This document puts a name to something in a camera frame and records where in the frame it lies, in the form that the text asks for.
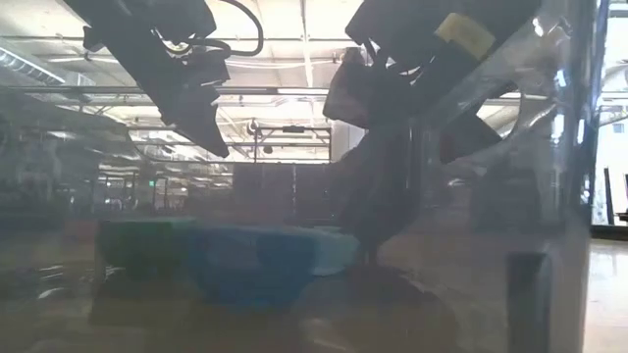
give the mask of yellow label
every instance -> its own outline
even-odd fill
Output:
[[[495,37],[482,25],[464,15],[449,14],[439,25],[436,35],[445,42],[460,45],[481,60],[495,43]]]

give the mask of green sponge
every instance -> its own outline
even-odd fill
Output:
[[[183,235],[193,224],[193,219],[102,221],[96,251],[136,279],[168,276],[183,262]]]

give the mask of fluorescent light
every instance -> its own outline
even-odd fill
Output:
[[[321,96],[327,95],[330,90],[327,88],[278,88],[278,94]]]
[[[63,84],[66,82],[59,76],[2,47],[0,47],[0,65],[46,84]]]

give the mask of clear plastic bin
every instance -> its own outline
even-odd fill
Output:
[[[0,71],[0,351],[580,352],[607,15],[546,0],[433,108],[367,135],[399,142],[367,154],[371,181],[403,186],[368,196],[405,207],[355,233],[338,164],[159,160],[51,102],[76,91]],[[503,141],[441,163],[447,124],[506,81]]]

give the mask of gray floor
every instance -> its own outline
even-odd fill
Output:
[[[628,242],[596,240],[591,249],[585,353],[628,351]]]

